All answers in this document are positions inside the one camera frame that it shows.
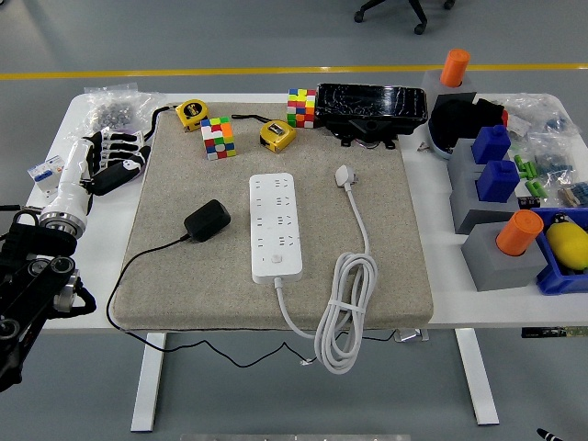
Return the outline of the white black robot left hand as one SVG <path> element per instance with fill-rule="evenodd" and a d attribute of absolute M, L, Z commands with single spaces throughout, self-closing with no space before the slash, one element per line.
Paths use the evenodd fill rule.
<path fill-rule="evenodd" d="M 107 193 L 137 177 L 147 163 L 151 148 L 143 133 L 103 129 L 74 143 L 57 187 L 56 198 L 41 215 L 52 213 L 85 219 L 92 196 Z"/>

